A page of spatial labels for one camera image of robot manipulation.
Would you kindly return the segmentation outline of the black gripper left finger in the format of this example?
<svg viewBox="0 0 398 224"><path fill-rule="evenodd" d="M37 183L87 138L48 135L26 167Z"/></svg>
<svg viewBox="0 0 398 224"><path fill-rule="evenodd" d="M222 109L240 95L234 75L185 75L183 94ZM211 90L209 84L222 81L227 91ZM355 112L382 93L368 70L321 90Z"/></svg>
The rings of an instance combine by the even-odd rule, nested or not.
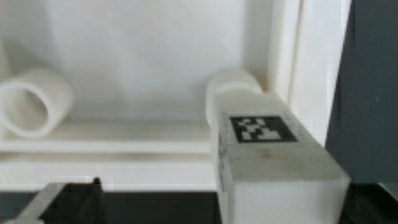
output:
<svg viewBox="0 0 398 224"><path fill-rule="evenodd" d="M50 183L10 224L106 224L101 180Z"/></svg>

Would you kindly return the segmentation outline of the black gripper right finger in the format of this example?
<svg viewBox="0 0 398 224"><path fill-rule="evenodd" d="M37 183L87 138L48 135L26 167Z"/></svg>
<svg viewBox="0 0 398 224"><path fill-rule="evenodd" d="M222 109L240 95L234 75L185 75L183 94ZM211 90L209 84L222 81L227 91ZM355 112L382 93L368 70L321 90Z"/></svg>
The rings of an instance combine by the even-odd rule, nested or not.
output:
<svg viewBox="0 0 398 224"><path fill-rule="evenodd" d="M343 224L398 224L398 183L350 185Z"/></svg>

